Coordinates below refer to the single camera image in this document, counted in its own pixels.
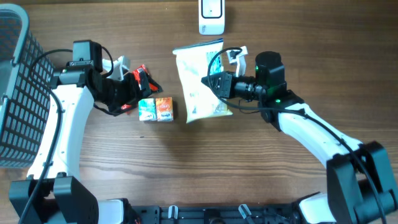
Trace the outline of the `orange tissue pack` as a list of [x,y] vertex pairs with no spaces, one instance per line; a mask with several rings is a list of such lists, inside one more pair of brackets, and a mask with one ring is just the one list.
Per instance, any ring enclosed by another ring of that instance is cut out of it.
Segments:
[[174,120],[172,97],[156,98],[155,108],[156,108],[157,121]]

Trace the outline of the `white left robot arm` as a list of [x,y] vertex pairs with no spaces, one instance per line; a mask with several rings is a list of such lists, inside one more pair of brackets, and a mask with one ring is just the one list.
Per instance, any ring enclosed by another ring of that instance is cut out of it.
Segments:
[[139,223],[125,198],[98,200],[81,182],[80,152],[92,109],[119,116],[157,93],[145,66],[104,59],[106,49],[78,40],[72,60],[54,69],[47,54],[27,53],[17,70],[2,67],[1,166],[27,167],[9,200],[21,223]]

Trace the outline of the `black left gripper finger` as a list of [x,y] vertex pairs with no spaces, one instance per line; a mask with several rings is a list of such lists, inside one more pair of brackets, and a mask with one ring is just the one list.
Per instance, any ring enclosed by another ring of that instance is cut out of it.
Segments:
[[142,100],[139,79],[137,80],[133,73],[124,75],[124,99],[123,103],[137,103]]
[[152,94],[147,73],[143,68],[138,68],[137,71],[139,72],[139,83],[140,83],[142,97],[147,98]]

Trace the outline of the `teal tissue pack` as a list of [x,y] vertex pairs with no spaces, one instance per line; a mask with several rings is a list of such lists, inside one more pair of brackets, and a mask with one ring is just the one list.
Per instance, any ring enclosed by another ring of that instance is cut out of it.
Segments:
[[154,98],[142,99],[138,103],[140,121],[156,121],[156,107]]

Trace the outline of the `red snack packet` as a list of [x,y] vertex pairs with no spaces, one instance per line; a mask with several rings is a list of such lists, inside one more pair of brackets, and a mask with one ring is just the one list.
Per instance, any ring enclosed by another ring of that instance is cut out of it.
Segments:
[[140,100],[163,92],[162,87],[151,77],[149,70],[144,64],[132,72],[127,72],[123,78],[129,82],[129,91],[134,96],[131,101],[122,105],[122,113],[131,113],[131,110],[138,106]]

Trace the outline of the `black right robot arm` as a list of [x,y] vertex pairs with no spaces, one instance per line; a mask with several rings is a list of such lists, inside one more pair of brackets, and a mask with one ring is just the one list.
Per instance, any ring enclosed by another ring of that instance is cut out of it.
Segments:
[[349,137],[315,114],[287,88],[277,52],[259,53],[252,77],[242,68],[226,72],[209,66],[202,83],[223,103],[236,97],[256,101],[265,122],[296,139],[325,166],[326,193],[299,202],[305,223],[385,221],[397,210],[397,184],[386,149]]

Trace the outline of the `cream snack bag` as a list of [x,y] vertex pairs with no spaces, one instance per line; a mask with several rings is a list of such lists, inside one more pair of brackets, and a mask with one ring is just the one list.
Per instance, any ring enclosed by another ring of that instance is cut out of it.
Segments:
[[173,49],[187,109],[187,123],[233,113],[201,79],[207,76],[211,59],[223,49],[222,38]]

